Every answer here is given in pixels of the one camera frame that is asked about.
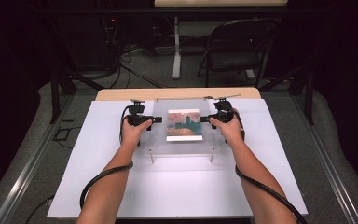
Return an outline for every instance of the desk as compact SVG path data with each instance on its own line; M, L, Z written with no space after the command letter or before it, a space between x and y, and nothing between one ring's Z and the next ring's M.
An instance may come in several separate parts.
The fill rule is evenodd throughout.
M287 0L155 0L155 7L284 7L286 4ZM194 32L192 36L208 36L218 24L219 22L202 22L195 24L192 24L192 22L186 22L184 24L185 29L180 29L179 19L178 17L175 17L175 56L173 61L173 79L180 78L181 52L179 46L179 36L192 35L191 32Z
M76 145L68 161L48 217L76 218L80 213L79 197L84 186L108 163L116 152L119 117L130 98L146 100L145 114L153 115L154 101L159 97L213 97L240 94L229 98L239 109L246 142L255 155L277 178L288 200L301 214L307 208L284 154L267 105L255 88L191 88L102 90L92 102ZM215 112L214 100L208 100ZM260 132L256 127L264 127ZM217 147L213 162L206 155L159 156L151 162L145 153L147 137L134 154L134 167L118 218L221 218L251 217L241 182L234 172L234 160L220 132L215 130Z

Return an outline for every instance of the dark background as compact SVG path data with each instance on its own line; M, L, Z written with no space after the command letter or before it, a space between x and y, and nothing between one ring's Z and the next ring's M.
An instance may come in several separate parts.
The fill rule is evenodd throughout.
M124 4L102 2L98 6L86 0L24 1L26 4L20 5L17 1L0 0L0 179L34 119L40 100L37 90L49 82L51 60L78 71L103 70L119 55L115 46L106 44L104 24L97 18L57 20L57 32L51 23L36 20L26 11L41 6L94 9L112 2L116 7ZM141 2L138 7L150 7L153 1ZM323 8L333 2L291 1L289 7ZM358 3L346 3L339 21L332 42L317 63L315 89L328 101L344 154L358 174ZM156 18L134 18L116 28L124 32L127 27L125 32L131 41L144 41L141 44L152 48L151 26L158 23ZM303 63L322 24L321 19L283 18L266 76L282 76ZM131 33L131 27L144 27L136 32L145 38Z

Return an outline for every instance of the gray floor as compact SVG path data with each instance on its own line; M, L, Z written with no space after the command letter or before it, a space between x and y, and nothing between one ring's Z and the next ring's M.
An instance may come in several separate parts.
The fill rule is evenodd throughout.
M182 76L179 80L173 80L171 77L172 55L161 55L141 50L132 54L129 63L123 64L167 87L203 87L204 76L196 77L200 60L200 55L184 55ZM88 74L88 76L96 77L98 74ZM101 78L96 82L109 87L116 76ZM114 88L125 88L127 83L129 83L128 88L156 88L143 79L122 70L121 77ZM238 83L251 85L253 81L247 80L243 74L236 73L231 74L230 77L217 74L211 77L211 86ZM49 125L51 116L49 84L39 90L42 100L34 123L0 183L1 216L5 213L2 205L7 204L7 196L10 192L14 192L13 186L15 186L18 178L24 174L22 173L24 168L30 164L34 166L34 173L28 176L28 179L31 180L29 185L24 186L24 192L11 205L11 213L6 213L7 218L5 220L7 223L24 223L33 209L54 194L59 186L71 154L71 149L67 147L74 145L79 129L71 130L68 139L61 142L64 147L51 141L51 134L55 133L59 127L75 128L81 126L87 115L90 102L95 99L97 94L96 91L83 83L76 81L76 86L78 93L75 96L62 96L62 104L67 105L67 107L62 111L60 121L56 125ZM285 91L286 88L287 85L282 84L275 91L263 93L262 97L268 104L297 184L304 192L304 201L310 213L306 220L309 223L358 223L358 217L351 217L353 212L348 213L347 209L343 209L343 207L353 207L355 209L354 214L358 214L358 177L340 150L337 128L325 99L318 92L315 92L313 102L315 125L310 127L304 120L302 112L298 110L302 99L290 97ZM331 167L325 166L324 157L321 156L321 146L317 143L319 139L315 139L312 131L317 133L317 138L320 137L320 141L323 143L322 148L327 153L328 159L331 160L329 162L333 164L333 171ZM34 155L41 151L40 148L43 148L40 160L31 163ZM338 180L342 182L342 185L335 186L337 181L331 179L334 174L338 174ZM340 200L342 192L349 196L350 201L348 199ZM73 220L47 218L47 211L48 207L42 206L34 214L30 223L74 223ZM197 223L219 223L219 221L198 220ZM246 222L239 219L230 220L230 223Z

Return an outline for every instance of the photo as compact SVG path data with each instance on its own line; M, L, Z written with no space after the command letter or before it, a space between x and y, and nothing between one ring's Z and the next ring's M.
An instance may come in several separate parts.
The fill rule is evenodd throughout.
M168 110L167 141L202 140L198 109Z

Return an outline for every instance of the black chair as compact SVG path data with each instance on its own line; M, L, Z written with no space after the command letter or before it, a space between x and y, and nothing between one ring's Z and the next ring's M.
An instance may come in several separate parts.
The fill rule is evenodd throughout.
M197 77L206 61L205 87L209 73L258 69L255 86L263 75L268 52L278 29L273 19L228 21L217 26L209 37Z

